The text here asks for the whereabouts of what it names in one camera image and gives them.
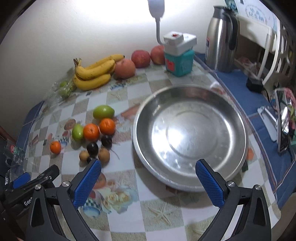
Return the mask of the brown longan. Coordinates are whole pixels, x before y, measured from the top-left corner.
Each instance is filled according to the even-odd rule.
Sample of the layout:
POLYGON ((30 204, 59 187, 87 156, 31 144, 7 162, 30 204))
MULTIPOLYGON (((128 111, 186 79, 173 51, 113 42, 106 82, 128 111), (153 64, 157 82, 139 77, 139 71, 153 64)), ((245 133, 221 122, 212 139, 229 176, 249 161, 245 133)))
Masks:
POLYGON ((109 150, 106 148, 100 148, 98 152, 98 158, 102 163, 108 163, 110 160, 109 150))
POLYGON ((79 154, 79 159, 81 162, 87 162, 89 157, 90 155, 86 150, 81 151, 79 154))

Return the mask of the small orange tangerine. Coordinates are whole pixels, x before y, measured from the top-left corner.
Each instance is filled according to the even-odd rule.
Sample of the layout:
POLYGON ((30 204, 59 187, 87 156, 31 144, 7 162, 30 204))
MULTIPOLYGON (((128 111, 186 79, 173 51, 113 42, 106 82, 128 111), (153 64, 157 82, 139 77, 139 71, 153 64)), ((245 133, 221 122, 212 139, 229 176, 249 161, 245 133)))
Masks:
POLYGON ((53 154, 55 154, 55 155, 60 154, 61 149, 62 149, 62 148, 61 148, 61 144, 60 144, 59 141, 53 141, 53 142, 51 142, 51 144, 50 144, 50 151, 51 151, 53 154))

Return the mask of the small green jujube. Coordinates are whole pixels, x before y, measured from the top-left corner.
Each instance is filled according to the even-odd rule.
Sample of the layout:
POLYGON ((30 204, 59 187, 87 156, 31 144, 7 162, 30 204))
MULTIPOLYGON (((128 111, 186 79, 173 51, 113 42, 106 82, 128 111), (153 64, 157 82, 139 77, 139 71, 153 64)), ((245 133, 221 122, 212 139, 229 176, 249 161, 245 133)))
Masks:
POLYGON ((83 140, 83 129, 84 129, 84 127, 79 123, 74 125, 74 128, 72 129, 72 138, 73 138, 73 140, 75 140, 77 142, 83 140))

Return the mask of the large green jujube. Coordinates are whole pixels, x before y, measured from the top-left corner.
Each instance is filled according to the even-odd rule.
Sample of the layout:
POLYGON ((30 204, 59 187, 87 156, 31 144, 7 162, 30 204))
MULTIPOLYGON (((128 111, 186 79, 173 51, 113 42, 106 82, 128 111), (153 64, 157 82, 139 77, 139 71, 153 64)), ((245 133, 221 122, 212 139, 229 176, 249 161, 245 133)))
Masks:
POLYGON ((99 105, 93 110, 93 117, 96 120, 102 120, 104 118, 113 118, 115 110, 108 105, 99 105))

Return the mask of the bag of green fruits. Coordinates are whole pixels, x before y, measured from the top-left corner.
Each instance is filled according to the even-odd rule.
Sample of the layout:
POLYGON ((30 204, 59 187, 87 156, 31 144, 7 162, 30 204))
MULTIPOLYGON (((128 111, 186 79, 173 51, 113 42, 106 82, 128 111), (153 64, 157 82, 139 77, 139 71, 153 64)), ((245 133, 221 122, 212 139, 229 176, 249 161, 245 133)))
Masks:
POLYGON ((55 82, 45 95, 48 102, 60 102, 66 100, 76 90, 72 79, 55 82))

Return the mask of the patterned plastic tablecloth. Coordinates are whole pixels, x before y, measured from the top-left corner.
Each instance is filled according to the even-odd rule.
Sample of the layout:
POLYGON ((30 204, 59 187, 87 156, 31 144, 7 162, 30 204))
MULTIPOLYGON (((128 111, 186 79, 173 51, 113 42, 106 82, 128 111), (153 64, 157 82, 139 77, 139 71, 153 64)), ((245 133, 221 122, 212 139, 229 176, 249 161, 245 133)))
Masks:
POLYGON ((102 88, 75 92, 69 99, 46 109, 37 104, 28 113, 17 144, 25 152, 23 168, 32 178, 51 165, 60 175, 59 186, 83 169, 79 152, 83 145, 72 140, 74 123, 94 121, 92 112, 101 104, 115 110, 116 133, 110 161, 86 204, 79 208, 82 217, 100 240, 198 240, 218 208, 205 193, 186 193, 167 187, 144 168, 132 144, 132 121, 139 105, 157 90, 178 84, 208 88, 236 106, 222 85, 197 61, 192 72, 177 78, 164 66, 151 64, 138 69, 124 81, 110 81, 102 88), (50 151, 59 141, 61 152, 50 151))

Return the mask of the blue cloth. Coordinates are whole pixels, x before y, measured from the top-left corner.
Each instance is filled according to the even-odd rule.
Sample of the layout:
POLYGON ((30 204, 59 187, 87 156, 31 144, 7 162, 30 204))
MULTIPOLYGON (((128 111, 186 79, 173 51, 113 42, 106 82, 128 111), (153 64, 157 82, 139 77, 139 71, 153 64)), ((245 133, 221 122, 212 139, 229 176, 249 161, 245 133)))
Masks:
POLYGON ((260 148, 277 205, 279 209, 282 209, 291 195, 295 193, 295 153, 291 147, 278 153, 277 143, 272 142, 257 112, 257 109, 262 106, 270 108, 270 103, 262 94, 248 90, 247 75, 237 67, 234 67, 230 73, 223 73, 210 69, 205 64, 204 54, 196 52, 194 59, 222 85, 246 116, 246 123, 250 125, 250 131, 260 148))

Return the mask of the large steel bowl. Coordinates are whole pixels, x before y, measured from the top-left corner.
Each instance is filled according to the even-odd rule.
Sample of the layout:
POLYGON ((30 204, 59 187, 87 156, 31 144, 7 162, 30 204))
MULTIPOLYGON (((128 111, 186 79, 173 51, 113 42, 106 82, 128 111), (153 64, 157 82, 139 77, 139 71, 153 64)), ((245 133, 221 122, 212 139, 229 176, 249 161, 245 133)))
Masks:
POLYGON ((177 85, 142 102, 132 142, 142 164, 162 183, 202 192, 196 162, 204 159, 231 180, 245 162, 248 134, 242 114, 229 100, 204 87, 177 85))

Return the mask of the smartphone on stand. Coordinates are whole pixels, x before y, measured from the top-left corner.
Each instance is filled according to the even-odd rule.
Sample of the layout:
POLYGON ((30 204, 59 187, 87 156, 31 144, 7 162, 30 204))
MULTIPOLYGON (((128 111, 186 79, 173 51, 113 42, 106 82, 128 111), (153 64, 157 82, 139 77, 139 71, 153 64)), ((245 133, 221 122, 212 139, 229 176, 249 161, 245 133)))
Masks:
POLYGON ((277 151, 282 153, 289 145, 289 111, 287 95, 283 88, 275 91, 276 110, 277 110, 277 151))

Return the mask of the black power adapter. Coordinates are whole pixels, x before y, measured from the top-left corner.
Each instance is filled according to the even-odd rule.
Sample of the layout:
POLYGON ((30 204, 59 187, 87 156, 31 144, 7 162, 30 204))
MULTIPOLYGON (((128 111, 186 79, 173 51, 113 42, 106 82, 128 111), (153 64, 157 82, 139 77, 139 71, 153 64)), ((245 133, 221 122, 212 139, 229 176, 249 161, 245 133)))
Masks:
POLYGON ((246 87, 251 92, 255 93, 262 93, 262 90, 264 89, 262 81, 252 77, 247 78, 246 87))

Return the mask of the peach coloured apple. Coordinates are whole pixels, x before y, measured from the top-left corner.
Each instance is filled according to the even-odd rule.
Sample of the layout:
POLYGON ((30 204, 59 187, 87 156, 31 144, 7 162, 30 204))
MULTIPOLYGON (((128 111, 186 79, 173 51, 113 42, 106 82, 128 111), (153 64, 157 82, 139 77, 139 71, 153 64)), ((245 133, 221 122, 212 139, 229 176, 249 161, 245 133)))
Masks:
POLYGON ((135 64, 130 59, 122 59, 116 63, 115 75, 120 79, 127 79, 135 75, 135 64))

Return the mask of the teal toy box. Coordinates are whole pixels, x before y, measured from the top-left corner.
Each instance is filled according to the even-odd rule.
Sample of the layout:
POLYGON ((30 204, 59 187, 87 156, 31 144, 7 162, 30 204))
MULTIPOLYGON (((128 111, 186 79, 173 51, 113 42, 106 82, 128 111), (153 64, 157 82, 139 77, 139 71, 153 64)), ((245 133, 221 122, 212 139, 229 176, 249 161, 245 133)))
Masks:
POLYGON ((177 77, 189 74, 193 68, 194 54, 192 49, 179 56, 165 53, 166 70, 177 77))

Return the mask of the white power strip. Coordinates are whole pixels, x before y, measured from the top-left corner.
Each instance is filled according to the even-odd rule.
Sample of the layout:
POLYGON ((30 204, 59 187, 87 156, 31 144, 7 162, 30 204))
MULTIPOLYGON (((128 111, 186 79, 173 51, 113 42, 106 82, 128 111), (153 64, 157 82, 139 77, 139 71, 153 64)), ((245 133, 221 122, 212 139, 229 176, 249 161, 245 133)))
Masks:
POLYGON ((173 56, 180 56, 197 44, 197 37, 188 33, 171 31, 163 38, 164 52, 173 56))

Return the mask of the steel thermos jug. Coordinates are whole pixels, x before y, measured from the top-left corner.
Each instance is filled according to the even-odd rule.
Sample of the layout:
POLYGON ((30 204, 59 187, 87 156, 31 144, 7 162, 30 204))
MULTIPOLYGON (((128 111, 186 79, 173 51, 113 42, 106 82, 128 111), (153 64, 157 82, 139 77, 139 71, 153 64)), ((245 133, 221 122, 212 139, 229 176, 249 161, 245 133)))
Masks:
POLYGON ((205 63, 219 72, 232 70, 237 49, 239 21, 233 10, 215 6, 206 38, 205 63))

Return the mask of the white gooseneck lamp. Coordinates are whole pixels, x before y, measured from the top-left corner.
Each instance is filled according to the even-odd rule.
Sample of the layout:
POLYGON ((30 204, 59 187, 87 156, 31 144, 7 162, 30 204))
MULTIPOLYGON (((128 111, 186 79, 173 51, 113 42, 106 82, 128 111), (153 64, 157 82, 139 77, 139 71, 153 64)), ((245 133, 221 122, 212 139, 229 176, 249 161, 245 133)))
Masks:
POLYGON ((164 43, 160 37, 160 21, 165 12, 165 1, 164 0, 148 0, 149 12, 156 21, 156 39, 160 45, 164 43))

